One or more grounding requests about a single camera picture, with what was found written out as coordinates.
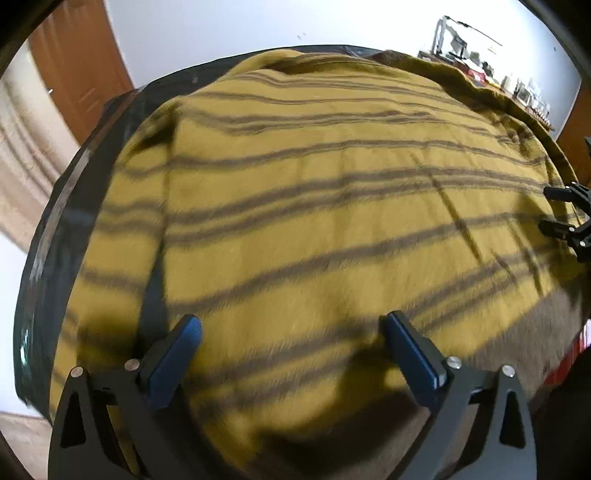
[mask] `gray stripe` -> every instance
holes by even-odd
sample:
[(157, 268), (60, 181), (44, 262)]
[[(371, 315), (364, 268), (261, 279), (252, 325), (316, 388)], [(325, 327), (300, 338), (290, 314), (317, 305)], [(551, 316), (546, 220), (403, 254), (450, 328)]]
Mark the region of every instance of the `gray stripe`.
[(151, 222), (140, 219), (124, 220), (122, 222), (101, 219), (96, 222), (95, 230), (102, 233), (141, 232), (144, 235), (160, 238), (162, 236), (163, 226), (154, 225)]
[(246, 199), (240, 200), (238, 202), (223, 205), (221, 207), (211, 209), (192, 209), (183, 212), (171, 213), (167, 220), (169, 223), (175, 223), (179, 225), (197, 224), (208, 220), (218, 220), (230, 215), (246, 212), (247, 210), (255, 209), (264, 205), (270, 205), (280, 200), (292, 199), (306, 193), (342, 189), (357, 182), (388, 181), (396, 179), (409, 179), (421, 176), (430, 177), (433, 175), (485, 177), (487, 179), (514, 181), (522, 185), (530, 185), (540, 194), (543, 192), (544, 186), (546, 186), (545, 183), (538, 182), (528, 177), (518, 177), (492, 170), (471, 170), (469, 168), (420, 167), (361, 171), (344, 174), (343, 176), (335, 179), (313, 180), (294, 185), (292, 187), (270, 190), (259, 195), (247, 197)]
[(348, 339), (356, 339), (368, 335), (378, 329), (378, 319), (348, 319), (349, 325), (339, 325), (328, 332), (312, 337), (300, 338), (290, 345), (282, 343), (279, 347), (253, 351), (242, 358), (238, 363), (210, 370), (206, 374), (193, 375), (184, 387), (187, 391), (195, 392), (207, 388), (217, 387), (226, 382), (236, 381), (260, 372), (269, 367), (276, 367), (297, 358), (302, 358), (311, 353), (334, 345)]
[(310, 99), (280, 99), (280, 98), (272, 98), (266, 97), (263, 95), (256, 95), (253, 93), (235, 93), (235, 92), (199, 92), (199, 95), (196, 96), (197, 98), (216, 98), (220, 100), (255, 100), (261, 103), (271, 103), (275, 105), (308, 105), (310, 103), (335, 103), (335, 102), (387, 102), (393, 103), (394, 105), (404, 105), (404, 106), (415, 106), (415, 107), (422, 107), (426, 108), (427, 110), (433, 110), (435, 112), (444, 112), (449, 113), (451, 115), (458, 115), (464, 118), (470, 118), (472, 120), (476, 120), (478, 122), (484, 121), (484, 118), (477, 115), (470, 115), (469, 113), (464, 112), (454, 112), (452, 110), (448, 110), (445, 108), (441, 108), (438, 106), (433, 105), (425, 105), (424, 103), (417, 103), (417, 102), (403, 102), (401, 100), (395, 100), (393, 98), (384, 98), (384, 97), (366, 97), (366, 98), (310, 98)]
[(123, 290), (129, 293), (143, 293), (145, 283), (140, 280), (126, 277), (122, 274), (104, 273), (90, 270), (84, 265), (80, 267), (78, 276), (90, 284), (115, 290)]
[(60, 332), (60, 340), (63, 340), (69, 345), (76, 345), (78, 343), (78, 335), (77, 333), (70, 333), (67, 330), (62, 330)]
[(353, 262), (393, 256), (407, 248), (415, 248), (420, 243), (434, 239), (441, 240), (447, 236), (462, 233), (467, 228), (491, 226), (508, 220), (515, 220), (521, 223), (537, 223), (543, 217), (544, 215), (506, 212), (497, 215), (458, 220), (447, 225), (440, 225), (398, 238), (390, 238), (375, 244), (336, 250), (328, 254), (286, 265), (276, 270), (260, 273), (242, 284), (220, 290), (197, 300), (172, 302), (169, 305), (169, 312), (173, 316), (184, 313), (196, 313), (197, 316), (202, 315), (205, 317), (212, 310), (224, 308), (231, 303), (236, 303), (269, 288), (276, 287), (287, 281), (293, 281), (296, 278), (310, 276), (316, 272), (333, 271)]
[(354, 125), (364, 123), (377, 123), (382, 125), (409, 125), (409, 124), (435, 124), (448, 125), (462, 128), (475, 135), (494, 138), (502, 144), (521, 144), (523, 141), (534, 138), (531, 132), (523, 132), (513, 136), (495, 135), (486, 128), (472, 127), (465, 124), (457, 124), (434, 117), (429, 112), (402, 113), (397, 111), (382, 111), (372, 113), (322, 113), (307, 116), (218, 116), (196, 108), (184, 108), (183, 115), (201, 126), (216, 129), (229, 135), (260, 134), (270, 130), (287, 130), (303, 127), (333, 127), (335, 125)]
[(275, 78), (271, 78), (267, 75), (264, 75), (260, 72), (248, 72), (236, 75), (234, 77), (229, 77), (228, 80), (242, 80), (242, 81), (250, 81), (255, 83), (263, 83), (265, 85), (271, 86), (273, 88), (322, 88), (322, 89), (342, 89), (342, 90), (355, 90), (357, 92), (388, 92), (388, 93), (396, 93), (399, 95), (408, 95), (412, 97), (419, 97), (419, 98), (426, 98), (429, 100), (433, 100), (435, 102), (446, 103), (448, 105), (454, 105), (458, 107), (465, 108), (469, 110), (469, 108), (464, 105), (463, 103), (455, 100), (451, 97), (446, 98), (440, 95), (432, 95), (430, 93), (425, 92), (417, 92), (415, 90), (409, 90), (404, 87), (398, 86), (387, 86), (387, 85), (373, 85), (370, 83), (360, 83), (360, 82), (347, 82), (344, 80), (338, 82), (332, 82), (328, 78), (323, 78), (321, 82), (314, 82), (312, 80), (307, 79), (287, 79), (287, 80), (278, 80)]
[[(562, 259), (563, 257), (560, 253), (553, 255), (547, 262), (536, 265), (538, 271), (535, 273), (539, 273), (539, 270), (545, 270), (546, 268), (550, 268), (552, 265), (558, 263)], [(466, 301), (463, 301), (460, 305), (457, 305), (456, 307), (449, 310), (447, 313), (440, 315), (439, 317), (434, 319), (428, 325), (425, 325), (422, 328), (420, 328), (419, 331), (423, 335), (428, 335), (429, 332), (432, 332), (433, 330), (440, 328), (445, 323), (458, 317), (459, 314), (467, 310), (470, 310), (471, 308), (474, 308), (487, 300), (490, 300), (491, 298), (498, 295), (499, 292), (508, 289), (511, 285), (517, 285), (517, 282), (519, 280), (525, 277), (532, 276), (532, 274), (533, 272), (531, 271), (531, 268), (519, 273), (510, 272), (509, 277), (505, 280), (496, 283), (487, 290), (481, 291), (474, 297), (471, 297)]]
[(347, 80), (347, 79), (364, 79), (364, 80), (378, 80), (381, 82), (394, 82), (399, 83), (401, 85), (410, 85), (411, 87), (419, 87), (424, 88), (427, 90), (433, 90), (434, 92), (440, 92), (445, 94), (445, 90), (441, 86), (432, 86), (432, 85), (423, 85), (421, 83), (413, 83), (407, 82), (406, 80), (401, 80), (393, 76), (384, 76), (384, 75), (333, 75), (331, 73), (327, 74), (327, 78), (330, 79), (339, 79), (339, 80)]
[[(467, 288), (494, 276), (499, 271), (520, 265), (532, 257), (539, 257), (556, 250), (557, 246), (558, 242), (553, 241), (551, 244), (541, 246), (533, 251), (522, 251), (515, 255), (499, 257), (483, 268), (470, 272), (468, 275), (454, 278), (442, 287), (414, 300), (411, 305), (402, 307), (401, 310), (411, 319), (417, 317), (446, 298), (463, 292)], [(323, 332), (311, 338), (292, 340), (289, 345), (282, 343), (268, 349), (253, 351), (237, 363), (209, 371), (207, 374), (194, 375), (185, 383), (185, 388), (188, 391), (195, 392), (217, 387), (226, 382), (248, 377), (266, 368), (277, 367), (286, 362), (302, 358), (343, 340), (365, 336), (377, 329), (378, 318), (347, 319), (347, 323), (348, 325), (333, 327), (328, 332)]]
[[(506, 160), (516, 165), (525, 167), (532, 167), (539, 165), (546, 159), (547, 155), (535, 158), (533, 160), (520, 160), (515, 157), (510, 157), (501, 153), (496, 153), (486, 148), (471, 147), (469, 145), (458, 144), (448, 140), (343, 140), (341, 142), (325, 142), (314, 145), (307, 145), (305, 147), (291, 147), (283, 150), (276, 150), (258, 155), (249, 155), (239, 158), (221, 158), (219, 160), (207, 160), (198, 157), (187, 157), (185, 155), (177, 155), (170, 160), (171, 168), (209, 168), (213, 170), (227, 170), (232, 168), (244, 168), (253, 165), (264, 164), (272, 161), (292, 160), (297, 157), (305, 155), (325, 153), (331, 151), (343, 151), (349, 148), (442, 148), (444, 150), (452, 150), (466, 154), (477, 154), (489, 158), (498, 158)], [(135, 172), (141, 172), (139, 175), (147, 172), (152, 172), (160, 167), (134, 169)]]
[(232, 395), (206, 402), (198, 409), (197, 416), (201, 422), (208, 421), (229, 408), (240, 410), (282, 397), (291, 391), (326, 378), (330, 374), (349, 368), (353, 359), (355, 362), (379, 362), (380, 364), (387, 364), (382, 348), (374, 347), (360, 352), (353, 352), (338, 357), (321, 367), (311, 368), (287, 378), (263, 383), (254, 391), (243, 392), (236, 390)]
[(66, 309), (66, 313), (64, 315), (64, 323), (70, 323), (72, 326), (78, 326), (80, 323), (78, 320), (78, 316), (73, 313), (71, 310)]
[[(553, 257), (548, 263), (541, 264), (540, 268), (550, 268), (557, 260), (559, 256)], [(523, 276), (529, 275), (530, 272), (519, 274), (516, 279)], [(514, 285), (514, 280), (502, 282), (495, 286), (494, 289), (490, 289), (481, 295), (478, 295), (474, 299), (471, 299), (464, 306), (467, 308), (474, 308), (485, 300), (488, 300), (495, 294), (503, 292)], [(449, 320), (453, 316), (456, 316), (459, 312), (465, 309), (457, 310), (453, 309), (449, 312), (449, 315), (445, 315), (445, 319)], [(427, 331), (434, 328), (434, 324), (427, 329)], [(257, 404), (265, 403), (270, 400), (276, 400), (285, 396), (286, 394), (298, 390), (303, 385), (311, 384), (328, 377), (331, 374), (335, 374), (345, 368), (350, 367), (350, 363), (353, 358), (355, 361), (361, 359), (365, 361), (379, 361), (385, 358), (385, 355), (381, 348), (367, 349), (361, 352), (354, 352), (345, 357), (337, 358), (332, 360), (321, 367), (310, 368), (304, 371), (293, 373), (287, 378), (276, 379), (268, 381), (262, 385), (257, 385), (256, 390), (253, 391), (234, 391), (232, 394), (211, 400), (201, 406), (198, 410), (198, 417), (201, 421), (210, 420), (211, 418), (217, 417), (230, 408), (245, 409), (252, 407)]]
[(136, 202), (131, 202), (127, 205), (115, 205), (113, 203), (105, 202), (100, 207), (100, 211), (113, 215), (122, 215), (128, 212), (163, 213), (164, 205), (161, 202), (156, 202), (154, 200), (137, 200)]
[[(447, 189), (457, 188), (462, 190), (465, 188), (474, 187), (479, 190), (494, 189), (543, 196), (543, 192), (540, 189), (535, 189), (525, 185), (517, 185), (513, 183), (504, 183), (497, 180), (485, 179), (478, 181), (450, 179), (428, 183), (411, 183), (393, 186), (388, 185), (379, 188), (349, 188), (347, 190), (338, 192), (336, 195), (313, 198), (310, 200), (296, 199), (289, 205), (280, 206), (271, 210), (265, 210), (262, 213), (254, 213), (245, 218), (240, 218), (237, 221), (227, 223), (225, 225), (205, 228), (196, 232), (167, 233), (165, 235), (165, 241), (169, 246), (174, 245), (177, 247), (192, 248), (198, 242), (211, 241), (218, 237), (227, 239), (230, 236), (240, 235), (242, 232), (263, 228), (266, 225), (272, 224), (276, 220), (292, 218), (295, 215), (302, 215), (320, 208), (336, 207), (361, 200), (382, 200), (390, 198), (393, 195), (424, 192), (426, 190), (441, 189), (443, 187)], [(178, 223), (191, 224), (190, 221)]]

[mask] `curtain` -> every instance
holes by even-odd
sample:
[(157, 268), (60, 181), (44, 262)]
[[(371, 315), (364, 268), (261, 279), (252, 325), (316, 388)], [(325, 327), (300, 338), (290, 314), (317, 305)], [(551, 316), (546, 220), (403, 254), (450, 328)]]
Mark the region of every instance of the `curtain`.
[(60, 173), (34, 138), (10, 85), (0, 79), (0, 231), (24, 251)]

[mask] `wooden door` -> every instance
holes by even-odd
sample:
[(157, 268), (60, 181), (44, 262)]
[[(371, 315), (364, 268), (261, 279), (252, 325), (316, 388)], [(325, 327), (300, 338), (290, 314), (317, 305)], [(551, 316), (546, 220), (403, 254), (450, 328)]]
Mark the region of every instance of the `wooden door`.
[(585, 137), (591, 137), (591, 89), (581, 85), (557, 143), (573, 166), (579, 182), (587, 185), (591, 181), (591, 158)]
[(29, 43), (48, 92), (80, 143), (105, 102), (133, 88), (103, 0), (65, 0)]

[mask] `white wall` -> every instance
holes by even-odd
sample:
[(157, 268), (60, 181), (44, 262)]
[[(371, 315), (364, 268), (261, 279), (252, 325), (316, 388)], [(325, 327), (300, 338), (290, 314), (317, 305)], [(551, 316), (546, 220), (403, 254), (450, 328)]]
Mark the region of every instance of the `white wall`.
[(352, 44), (416, 55), (420, 49), (430, 49), (442, 15), (468, 23), (506, 46), (507, 60), (493, 67), (498, 72), (514, 70), (526, 83), (534, 77), (552, 107), (550, 120), (556, 127), (566, 120), (580, 84), (558, 41), (518, 0), (105, 3), (135, 86), (191, 65), (263, 48)]
[(26, 254), (0, 233), (0, 411), (39, 416), (14, 389), (12, 328)]

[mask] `black frame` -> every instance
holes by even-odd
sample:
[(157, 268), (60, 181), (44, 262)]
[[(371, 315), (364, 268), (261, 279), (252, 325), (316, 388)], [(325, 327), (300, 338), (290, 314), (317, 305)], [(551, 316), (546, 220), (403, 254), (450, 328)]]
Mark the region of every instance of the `black frame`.
[[(583, 81), (588, 83), (591, 80), (591, 37), (588, 35), (591, 7), (585, 2), (575, 3), (574, 0), (520, 1), (553, 32), (573, 60)], [(60, 3), (61, 0), (22, 0), (3, 7), (0, 17), (0, 76), (32, 31)], [(32, 480), (1, 432), (0, 472), (8, 480)]]

